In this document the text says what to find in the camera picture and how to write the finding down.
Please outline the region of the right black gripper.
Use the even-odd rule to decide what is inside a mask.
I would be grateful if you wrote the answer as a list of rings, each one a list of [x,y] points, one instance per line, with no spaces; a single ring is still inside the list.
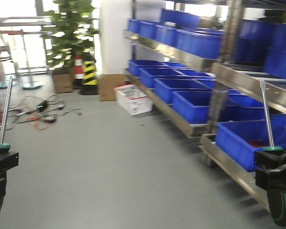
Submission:
[[[267,170],[266,151],[255,151],[255,184],[264,190],[267,190],[268,187],[276,187],[286,193],[286,148],[283,148],[282,152],[274,154],[278,156],[278,165],[273,170]]]

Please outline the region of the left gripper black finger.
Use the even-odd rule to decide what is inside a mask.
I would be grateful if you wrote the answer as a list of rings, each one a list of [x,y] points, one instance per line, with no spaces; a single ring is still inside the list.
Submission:
[[[19,153],[7,152],[0,154],[0,186],[7,183],[7,171],[19,165]]]

